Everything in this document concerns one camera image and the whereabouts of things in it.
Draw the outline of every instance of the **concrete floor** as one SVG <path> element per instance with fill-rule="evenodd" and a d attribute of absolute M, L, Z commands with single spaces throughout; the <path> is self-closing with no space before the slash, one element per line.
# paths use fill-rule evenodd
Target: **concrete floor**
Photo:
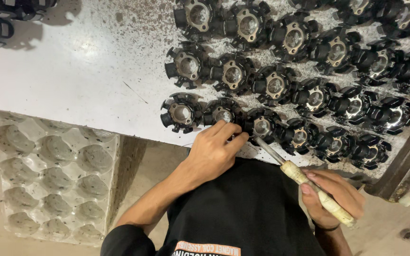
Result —
<path fill-rule="evenodd" d="M 148 189 L 168 176 L 186 157 L 186 148 L 160 142 L 150 142 L 139 171 L 117 219 Z M 410 256 L 410 242 L 403 241 L 399 232 L 410 226 L 410 207 L 387 203 L 365 195 L 365 217 L 358 230 L 345 230 L 355 256 Z M 168 228 L 166 216 L 150 234 L 156 248 L 162 246 Z M 19 238 L 3 228 L 0 209 L 0 255 L 99 255 L 100 248 Z"/>

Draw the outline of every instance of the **person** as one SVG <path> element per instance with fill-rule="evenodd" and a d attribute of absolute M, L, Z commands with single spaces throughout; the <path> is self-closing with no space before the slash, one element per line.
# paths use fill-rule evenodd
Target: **person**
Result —
<path fill-rule="evenodd" d="M 339 221 L 310 185 L 300 188 L 315 237 L 298 185 L 279 166 L 235 157 L 248 138 L 223 120 L 200 132 L 189 156 L 122 215 L 101 256 L 351 256 Z M 339 175 L 305 172 L 354 218 L 363 216 L 364 197 Z M 148 234 L 165 212 L 168 231 L 156 251 Z"/>

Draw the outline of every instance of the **metal rod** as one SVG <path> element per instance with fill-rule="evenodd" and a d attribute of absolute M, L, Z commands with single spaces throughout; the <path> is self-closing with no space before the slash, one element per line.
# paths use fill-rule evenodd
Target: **metal rod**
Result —
<path fill-rule="evenodd" d="M 278 153 L 276 153 L 276 151 L 273 150 L 273 148 L 268 146 L 268 144 L 265 143 L 265 141 L 263 141 L 263 139 L 261 137 L 259 137 L 257 135 L 254 135 L 253 140 L 255 140 L 259 144 L 259 146 L 261 146 L 280 165 L 283 165 L 286 162 L 286 160 L 284 160 L 284 158 L 282 158 Z"/>

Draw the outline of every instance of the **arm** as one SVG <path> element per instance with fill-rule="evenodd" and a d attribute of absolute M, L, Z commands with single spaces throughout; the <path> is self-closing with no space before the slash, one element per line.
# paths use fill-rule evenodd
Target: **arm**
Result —
<path fill-rule="evenodd" d="M 228 143 L 234 134 L 237 136 Z M 232 167 L 235 154 L 248 138 L 240 126 L 224 120 L 200 132 L 186 160 L 130 207 L 116 226 L 132 224 L 148 235 L 175 199 Z"/>
<path fill-rule="evenodd" d="M 349 212 L 354 218 L 363 216 L 363 204 L 365 198 L 348 182 L 338 174 L 323 170 L 303 170 L 306 176 L 319 185 L 327 193 L 333 195 L 336 202 Z M 300 186 L 302 200 L 309 216 L 316 222 L 316 238 L 322 249 L 328 256 L 352 256 L 350 247 L 339 226 L 340 222 L 331 213 L 325 210 L 319 200 L 317 193 L 308 184 Z"/>

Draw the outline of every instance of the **wristband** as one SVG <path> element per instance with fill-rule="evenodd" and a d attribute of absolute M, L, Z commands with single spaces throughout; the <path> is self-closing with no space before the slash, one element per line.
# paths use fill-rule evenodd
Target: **wristband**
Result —
<path fill-rule="evenodd" d="M 320 229 L 320 230 L 325 231 L 325 232 L 335 231 L 335 230 L 337 230 L 337 229 L 339 228 L 339 226 L 340 226 L 340 224 L 338 224 L 338 225 L 337 225 L 336 227 L 334 227 L 334 228 L 324 229 L 324 228 L 321 228 L 313 219 L 311 219 L 311 221 L 312 221 L 312 223 L 314 224 L 314 226 L 316 227 L 316 229 Z"/>

